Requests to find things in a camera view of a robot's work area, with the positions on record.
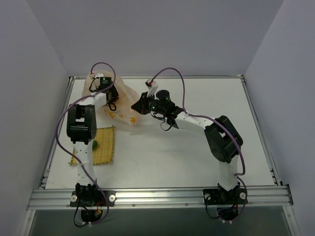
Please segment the banana print plastic bag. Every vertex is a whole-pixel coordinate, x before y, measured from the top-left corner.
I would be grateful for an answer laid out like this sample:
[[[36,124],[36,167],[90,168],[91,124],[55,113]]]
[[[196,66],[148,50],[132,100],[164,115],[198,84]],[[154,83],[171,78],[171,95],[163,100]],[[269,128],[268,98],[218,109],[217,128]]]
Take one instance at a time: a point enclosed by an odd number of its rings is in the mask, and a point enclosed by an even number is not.
[[[96,73],[102,72],[105,77],[111,77],[114,80],[114,74],[105,70],[96,70]],[[89,87],[92,80],[86,76],[84,87],[82,90],[82,96],[90,95]],[[138,93],[125,85],[122,78],[116,75],[116,80],[114,83],[115,88],[118,91],[119,99],[114,102],[116,105],[116,111],[111,111],[108,105],[103,106],[97,111],[97,116],[102,118],[111,118],[113,120],[122,121],[129,125],[135,125],[139,121],[139,115],[136,111],[131,109],[131,106],[138,101]]]

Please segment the green fake fruit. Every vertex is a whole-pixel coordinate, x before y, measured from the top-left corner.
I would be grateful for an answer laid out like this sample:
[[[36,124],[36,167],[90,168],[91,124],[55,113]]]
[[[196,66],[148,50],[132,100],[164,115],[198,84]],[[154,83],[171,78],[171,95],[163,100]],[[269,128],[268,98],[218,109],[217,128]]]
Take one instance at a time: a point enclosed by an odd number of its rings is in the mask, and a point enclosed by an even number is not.
[[[98,146],[98,142],[96,140],[93,141],[93,149],[96,149]]]

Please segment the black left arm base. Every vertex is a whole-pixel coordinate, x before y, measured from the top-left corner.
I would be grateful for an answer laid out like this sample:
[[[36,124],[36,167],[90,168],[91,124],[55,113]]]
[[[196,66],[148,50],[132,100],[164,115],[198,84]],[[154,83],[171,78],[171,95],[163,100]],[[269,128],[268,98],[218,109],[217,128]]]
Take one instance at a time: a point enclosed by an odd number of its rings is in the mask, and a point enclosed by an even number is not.
[[[115,205],[116,192],[113,190],[73,191],[70,197],[70,207],[75,208],[73,223],[77,228],[92,226],[105,220],[109,208]]]

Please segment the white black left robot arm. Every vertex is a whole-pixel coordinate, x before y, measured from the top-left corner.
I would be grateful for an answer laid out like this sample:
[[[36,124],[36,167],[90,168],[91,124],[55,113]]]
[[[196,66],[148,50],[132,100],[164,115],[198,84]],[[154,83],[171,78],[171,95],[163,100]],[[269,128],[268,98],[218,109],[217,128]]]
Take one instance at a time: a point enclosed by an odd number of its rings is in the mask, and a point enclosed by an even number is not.
[[[89,87],[91,96],[73,105],[68,110],[66,133],[74,145],[77,158],[77,184],[96,186],[93,166],[93,142],[97,133],[96,111],[108,105],[110,111],[117,109],[114,102],[119,94],[110,77],[98,73]]]

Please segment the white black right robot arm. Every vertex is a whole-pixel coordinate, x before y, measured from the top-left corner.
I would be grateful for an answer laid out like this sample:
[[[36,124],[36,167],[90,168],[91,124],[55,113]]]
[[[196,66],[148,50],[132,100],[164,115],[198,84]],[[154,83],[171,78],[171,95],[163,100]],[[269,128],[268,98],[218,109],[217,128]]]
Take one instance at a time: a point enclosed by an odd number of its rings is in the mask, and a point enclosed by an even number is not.
[[[167,90],[160,90],[151,96],[144,92],[131,108],[142,115],[151,114],[162,119],[170,127],[204,135],[213,157],[219,161],[219,187],[230,191],[238,186],[237,176],[243,174],[237,172],[238,158],[243,159],[243,140],[228,117],[213,119],[189,114],[171,101]]]

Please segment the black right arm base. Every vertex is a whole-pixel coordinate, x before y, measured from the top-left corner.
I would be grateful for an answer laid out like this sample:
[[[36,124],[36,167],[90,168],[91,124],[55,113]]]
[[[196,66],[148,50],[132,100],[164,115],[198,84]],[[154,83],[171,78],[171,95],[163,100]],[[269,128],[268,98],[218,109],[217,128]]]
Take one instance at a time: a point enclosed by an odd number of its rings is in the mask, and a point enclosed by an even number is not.
[[[203,190],[203,199],[207,215],[212,219],[220,219],[223,223],[232,223],[244,210],[248,191],[245,188],[235,187],[226,191],[221,187]],[[216,215],[211,215],[208,207],[216,206]]]

